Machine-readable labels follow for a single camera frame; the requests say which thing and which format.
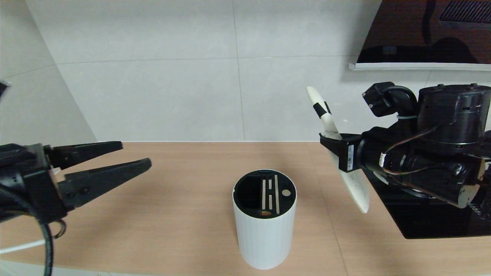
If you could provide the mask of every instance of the wooden table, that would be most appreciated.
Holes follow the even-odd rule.
[[[406,240],[371,190],[362,214],[318,143],[125,143],[125,149],[71,170],[144,157],[145,174],[77,209],[55,242],[58,267],[150,275],[445,275],[491,274],[491,237]],[[269,271],[242,259],[231,191],[244,174],[275,169],[298,190],[290,255]],[[29,218],[1,225],[1,247],[37,240]],[[2,255],[42,264],[44,249]]]

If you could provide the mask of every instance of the white tile wall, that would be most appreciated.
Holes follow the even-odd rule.
[[[351,133],[396,120],[376,118],[367,108],[360,95],[373,83],[424,87],[430,71],[347,69],[380,2],[28,0],[28,5],[98,140],[286,141],[318,140],[322,126],[306,96],[308,85],[328,100],[339,130]],[[449,79],[458,74],[468,82],[460,73],[435,74]],[[472,76],[479,83],[488,79]]]
[[[230,0],[31,0],[57,63],[236,57]]]
[[[11,83],[0,103],[0,142],[94,142],[26,2],[0,3],[0,78]]]
[[[358,55],[379,0],[234,0],[239,57]]]
[[[1,142],[52,146],[94,142],[56,65],[6,79],[0,103]]]
[[[244,140],[237,61],[59,65],[98,140]]]
[[[53,65],[26,2],[1,0],[0,5],[0,78]]]

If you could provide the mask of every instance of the barcode label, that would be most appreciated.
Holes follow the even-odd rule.
[[[353,155],[355,153],[355,145],[348,146],[348,170],[353,169]]]

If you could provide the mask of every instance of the white shelf edge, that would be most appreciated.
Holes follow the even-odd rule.
[[[349,68],[353,71],[368,71],[368,70],[491,71],[491,64],[438,63],[438,62],[378,62],[378,63],[350,63]]]

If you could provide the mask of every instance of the cable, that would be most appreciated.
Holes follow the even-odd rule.
[[[386,169],[384,167],[384,163],[385,163],[385,157],[387,156],[387,153],[392,150],[393,148],[399,146],[399,145],[402,145],[402,144],[405,144],[409,141],[412,141],[414,139],[417,139],[417,138],[420,138],[422,136],[425,136],[433,131],[435,131],[439,126],[434,126],[432,128],[429,128],[429,129],[426,129],[418,134],[415,134],[409,138],[406,138],[402,141],[399,141],[395,144],[393,144],[392,146],[390,146],[388,149],[386,149],[384,152],[382,152],[380,154],[380,161],[379,161],[379,165],[380,167],[382,168],[382,170],[388,174],[392,174],[392,175],[405,175],[405,174],[410,174],[410,173],[415,173],[415,172],[419,172],[419,171],[422,171],[422,170],[426,170],[426,169],[429,169],[431,168],[430,166],[426,166],[426,167],[423,167],[423,168],[419,168],[419,169],[415,169],[415,170],[410,170],[410,171],[393,171],[393,170],[389,170],[389,169]]]
[[[10,188],[2,185],[0,183],[0,194],[12,199],[15,203],[26,209],[29,214],[36,218],[41,231],[43,232],[43,237],[45,240],[45,249],[46,249],[46,257],[45,257],[45,266],[44,266],[44,276],[51,276],[53,272],[53,237],[51,234],[51,230],[49,225],[41,222],[41,215],[37,211],[37,209],[29,203],[27,200],[13,192]]]
[[[65,231],[66,231],[66,222],[64,220],[58,220],[56,222],[61,225],[61,229],[58,232],[58,234],[53,236],[54,239],[60,238],[61,236],[63,236],[63,234],[65,234]],[[36,247],[36,246],[41,246],[45,243],[46,243],[45,240],[39,240],[39,241],[35,241],[32,243],[27,243],[27,244],[23,244],[23,245],[19,245],[19,246],[0,249],[0,255],[19,251],[19,250],[24,250],[24,249],[28,249],[28,248],[32,248],[32,247]]]

